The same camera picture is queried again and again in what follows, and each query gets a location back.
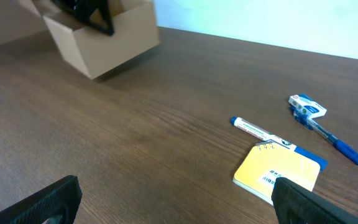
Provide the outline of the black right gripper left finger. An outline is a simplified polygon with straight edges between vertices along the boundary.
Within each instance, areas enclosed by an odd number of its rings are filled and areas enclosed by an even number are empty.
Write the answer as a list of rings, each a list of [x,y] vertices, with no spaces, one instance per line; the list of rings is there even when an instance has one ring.
[[[0,211],[0,223],[73,224],[81,198],[78,178],[68,175]]]

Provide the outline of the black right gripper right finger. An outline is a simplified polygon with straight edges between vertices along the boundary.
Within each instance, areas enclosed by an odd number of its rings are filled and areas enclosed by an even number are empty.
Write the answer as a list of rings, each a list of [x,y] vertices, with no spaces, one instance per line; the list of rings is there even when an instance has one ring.
[[[288,178],[275,181],[272,202],[279,224],[353,224],[358,218]]]

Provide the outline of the yellow spiral notepad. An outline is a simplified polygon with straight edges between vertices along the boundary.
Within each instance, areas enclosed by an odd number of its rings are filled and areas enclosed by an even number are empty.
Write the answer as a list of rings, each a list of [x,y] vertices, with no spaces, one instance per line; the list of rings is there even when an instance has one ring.
[[[235,171],[233,182],[269,204],[276,180],[286,177],[312,191],[320,165],[276,142],[256,144]]]

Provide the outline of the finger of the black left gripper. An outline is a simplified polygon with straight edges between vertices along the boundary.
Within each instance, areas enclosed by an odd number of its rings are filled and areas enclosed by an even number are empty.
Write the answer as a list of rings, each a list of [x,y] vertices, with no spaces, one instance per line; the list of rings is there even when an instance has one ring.
[[[108,36],[114,34],[109,4],[107,0],[52,0],[59,9],[71,14],[78,22],[90,26]],[[98,10],[106,27],[91,20],[91,15]]]

